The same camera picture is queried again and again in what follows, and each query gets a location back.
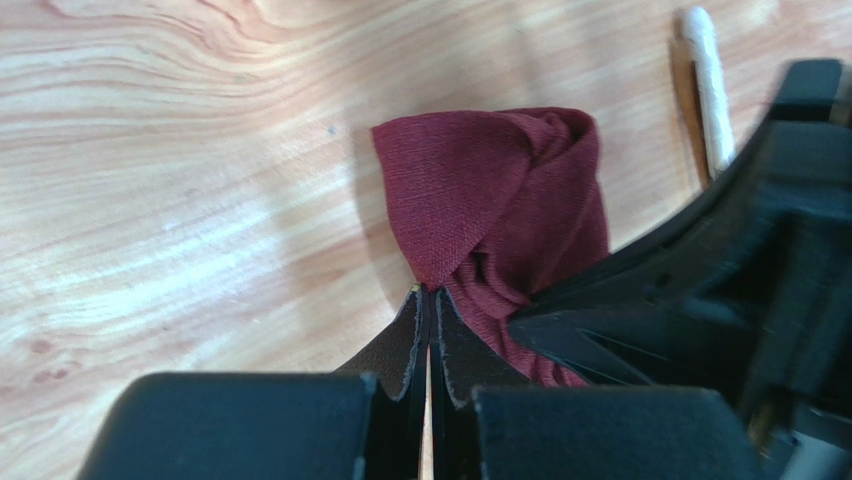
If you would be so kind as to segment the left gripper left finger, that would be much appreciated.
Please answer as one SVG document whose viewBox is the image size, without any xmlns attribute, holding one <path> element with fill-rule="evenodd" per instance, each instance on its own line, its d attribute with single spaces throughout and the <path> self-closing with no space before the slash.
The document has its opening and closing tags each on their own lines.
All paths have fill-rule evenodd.
<svg viewBox="0 0 852 480">
<path fill-rule="evenodd" d="M 328 373 L 160 372 L 114 403 L 83 479 L 414 479 L 426 293 Z"/>
</svg>

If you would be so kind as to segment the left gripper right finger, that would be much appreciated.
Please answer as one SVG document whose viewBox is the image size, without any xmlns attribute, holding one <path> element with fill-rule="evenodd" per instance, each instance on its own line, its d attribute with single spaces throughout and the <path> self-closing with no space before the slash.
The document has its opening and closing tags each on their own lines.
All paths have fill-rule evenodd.
<svg viewBox="0 0 852 480">
<path fill-rule="evenodd" d="M 759 479 L 723 397 L 680 387 L 532 385 L 429 296 L 438 479 Z"/>
</svg>

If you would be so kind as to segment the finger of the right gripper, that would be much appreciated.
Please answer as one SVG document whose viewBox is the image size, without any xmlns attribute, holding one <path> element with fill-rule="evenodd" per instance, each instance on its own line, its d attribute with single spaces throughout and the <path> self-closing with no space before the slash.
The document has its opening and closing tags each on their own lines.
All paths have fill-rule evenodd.
<svg viewBox="0 0 852 480">
<path fill-rule="evenodd" d="M 692 310 L 769 292 L 783 264 L 752 267 L 764 249 L 815 232 L 851 254 L 851 68 L 838 59 L 789 63 L 762 121 L 733 164 L 670 220 L 539 294 L 536 313 Z"/>
<path fill-rule="evenodd" d="M 595 385 L 708 388 L 745 418 L 786 396 L 849 416 L 851 203 L 715 212 L 553 286 L 510 332 Z"/>
</svg>

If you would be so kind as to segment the dark red cloth napkin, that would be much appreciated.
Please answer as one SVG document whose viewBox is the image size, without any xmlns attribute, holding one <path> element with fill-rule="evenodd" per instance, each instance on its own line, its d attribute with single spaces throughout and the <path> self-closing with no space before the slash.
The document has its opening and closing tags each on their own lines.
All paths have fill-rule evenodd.
<svg viewBox="0 0 852 480">
<path fill-rule="evenodd" d="M 389 225 L 417 282 L 446 288 L 465 324 L 532 381 L 579 385 L 514 341 L 508 323 L 534 294 L 610 253 L 594 118 L 560 107 L 461 110 L 397 118 L 371 134 Z"/>
</svg>

